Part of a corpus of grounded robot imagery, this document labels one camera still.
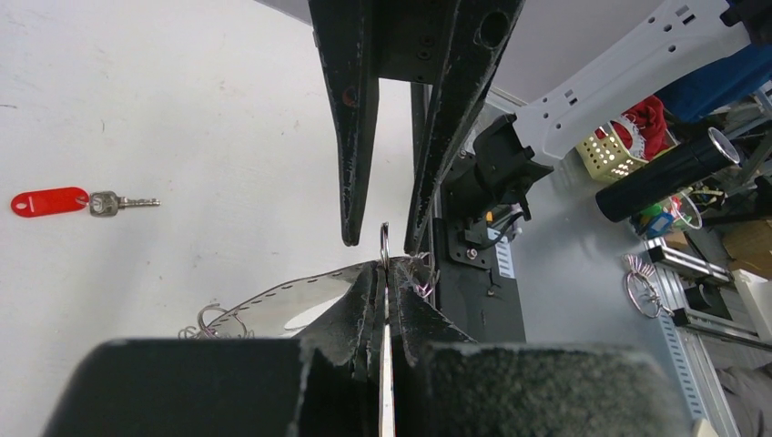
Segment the clear cup of key tags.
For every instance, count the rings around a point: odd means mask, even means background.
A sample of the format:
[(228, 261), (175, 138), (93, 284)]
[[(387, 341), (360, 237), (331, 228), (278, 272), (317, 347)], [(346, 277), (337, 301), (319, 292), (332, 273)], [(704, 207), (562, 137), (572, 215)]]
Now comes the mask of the clear cup of key tags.
[(643, 239), (656, 239), (703, 227), (701, 213), (688, 192), (684, 191), (639, 211), (629, 219), (629, 223), (636, 235)]

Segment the aluminium rail frame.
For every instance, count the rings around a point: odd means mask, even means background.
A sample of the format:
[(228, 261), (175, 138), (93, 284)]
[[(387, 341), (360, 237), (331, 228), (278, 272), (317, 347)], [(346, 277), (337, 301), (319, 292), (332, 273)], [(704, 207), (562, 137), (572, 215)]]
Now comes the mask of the aluminium rail frame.
[(679, 328), (722, 341), (771, 351), (771, 343), (757, 330), (731, 320), (728, 310), (718, 310), (725, 301), (723, 291), (732, 291), (728, 270), (666, 245), (664, 239), (644, 243), (645, 255), (660, 275), (663, 301), (673, 312)]

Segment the black cylinder flashlight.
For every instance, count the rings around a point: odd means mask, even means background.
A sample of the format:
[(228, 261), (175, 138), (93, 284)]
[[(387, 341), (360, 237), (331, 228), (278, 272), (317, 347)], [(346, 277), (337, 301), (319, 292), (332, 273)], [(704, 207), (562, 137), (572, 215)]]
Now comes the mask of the black cylinder flashlight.
[(692, 141), (682, 143), (630, 175), (598, 191), (597, 207), (616, 223), (668, 198), (696, 182), (740, 163), (732, 142), (711, 127)]

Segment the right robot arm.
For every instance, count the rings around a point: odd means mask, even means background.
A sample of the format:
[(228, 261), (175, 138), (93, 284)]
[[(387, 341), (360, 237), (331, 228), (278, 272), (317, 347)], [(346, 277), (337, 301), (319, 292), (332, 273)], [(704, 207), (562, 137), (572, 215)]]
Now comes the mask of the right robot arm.
[[(359, 243), (383, 78), (427, 84), (404, 248), (413, 254), (502, 61), (520, 1), (312, 1), (338, 141), (341, 237)], [(771, 41), (768, 1), (665, 1), (544, 97), (520, 108), (515, 131), (531, 161), (552, 164), (582, 134), (702, 66)]]

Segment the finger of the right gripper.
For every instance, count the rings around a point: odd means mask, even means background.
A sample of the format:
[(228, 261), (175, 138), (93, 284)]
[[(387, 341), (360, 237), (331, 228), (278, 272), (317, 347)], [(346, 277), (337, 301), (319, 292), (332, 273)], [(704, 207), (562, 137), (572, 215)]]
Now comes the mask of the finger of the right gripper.
[(310, 16), (338, 145), (340, 225), (360, 243), (379, 104), (372, 1), (310, 1)]
[(452, 1), (414, 170), (403, 249), (420, 251), (432, 202), (482, 110), (524, 1)]

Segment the right controller board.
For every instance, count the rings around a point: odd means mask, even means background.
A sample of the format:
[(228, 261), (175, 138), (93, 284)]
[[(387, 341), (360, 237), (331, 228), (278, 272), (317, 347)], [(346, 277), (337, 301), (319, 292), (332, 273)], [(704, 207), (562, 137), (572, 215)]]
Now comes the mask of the right controller board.
[(488, 238), (495, 242), (493, 256), (499, 275), (506, 279), (516, 279), (512, 243), (523, 233), (522, 222), (523, 209), (515, 204), (510, 206), (510, 211), (505, 214), (502, 224), (491, 225), (487, 229)]

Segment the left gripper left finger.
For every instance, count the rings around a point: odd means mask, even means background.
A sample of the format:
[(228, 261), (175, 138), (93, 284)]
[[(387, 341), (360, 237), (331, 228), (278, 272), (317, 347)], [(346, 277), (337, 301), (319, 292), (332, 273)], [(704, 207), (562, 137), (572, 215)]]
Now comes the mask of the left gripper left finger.
[(375, 299), (365, 262), (303, 279), (341, 298), (292, 337), (120, 339), (77, 366), (46, 436), (375, 436)]

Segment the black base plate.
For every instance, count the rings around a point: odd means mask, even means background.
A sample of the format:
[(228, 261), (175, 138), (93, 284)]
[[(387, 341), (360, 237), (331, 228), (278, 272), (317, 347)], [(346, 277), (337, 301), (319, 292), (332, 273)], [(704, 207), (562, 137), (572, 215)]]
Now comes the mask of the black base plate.
[(499, 275), (487, 233), (511, 205), (521, 206), (523, 222), (531, 217), (526, 193), (533, 180), (524, 173), (527, 153), (513, 121), (498, 102), (484, 103), (432, 205), (429, 240), (439, 276), (433, 303), (480, 342), (526, 339), (517, 279)]

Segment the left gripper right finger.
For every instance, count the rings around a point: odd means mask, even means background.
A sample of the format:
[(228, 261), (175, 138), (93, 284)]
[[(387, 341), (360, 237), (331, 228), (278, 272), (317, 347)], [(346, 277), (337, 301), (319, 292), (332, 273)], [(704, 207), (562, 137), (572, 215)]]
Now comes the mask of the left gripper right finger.
[(399, 436), (688, 436), (679, 393), (648, 354), (606, 344), (482, 343), (422, 294), (418, 259), (388, 270)]

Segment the cream perforated basket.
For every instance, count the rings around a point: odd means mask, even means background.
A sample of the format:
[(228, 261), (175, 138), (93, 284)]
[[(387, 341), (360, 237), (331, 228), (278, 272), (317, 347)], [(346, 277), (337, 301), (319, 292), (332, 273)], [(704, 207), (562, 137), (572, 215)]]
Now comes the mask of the cream perforated basket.
[(631, 154), (619, 136), (620, 132), (625, 132), (625, 126), (621, 125), (617, 129), (615, 122), (611, 121), (601, 125), (575, 146), (591, 179), (611, 184), (648, 163), (646, 159)]

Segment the key with red tag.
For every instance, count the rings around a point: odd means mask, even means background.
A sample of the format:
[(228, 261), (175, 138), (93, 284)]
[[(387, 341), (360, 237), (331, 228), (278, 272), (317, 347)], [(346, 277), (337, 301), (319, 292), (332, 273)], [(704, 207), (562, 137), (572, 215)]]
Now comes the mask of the key with red tag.
[(21, 218), (32, 219), (88, 210), (92, 217), (112, 218), (130, 208), (155, 208), (162, 205), (157, 198), (132, 199), (105, 190), (87, 192), (79, 187), (50, 188), (17, 194), (10, 209)]

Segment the red cloth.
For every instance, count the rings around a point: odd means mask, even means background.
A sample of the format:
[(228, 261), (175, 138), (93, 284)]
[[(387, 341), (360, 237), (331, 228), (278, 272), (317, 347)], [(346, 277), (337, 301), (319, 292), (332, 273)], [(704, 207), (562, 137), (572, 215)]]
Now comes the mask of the red cloth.
[(647, 97), (627, 109), (614, 120), (614, 127), (622, 144), (635, 158), (650, 161), (669, 148), (665, 108), (656, 96)]

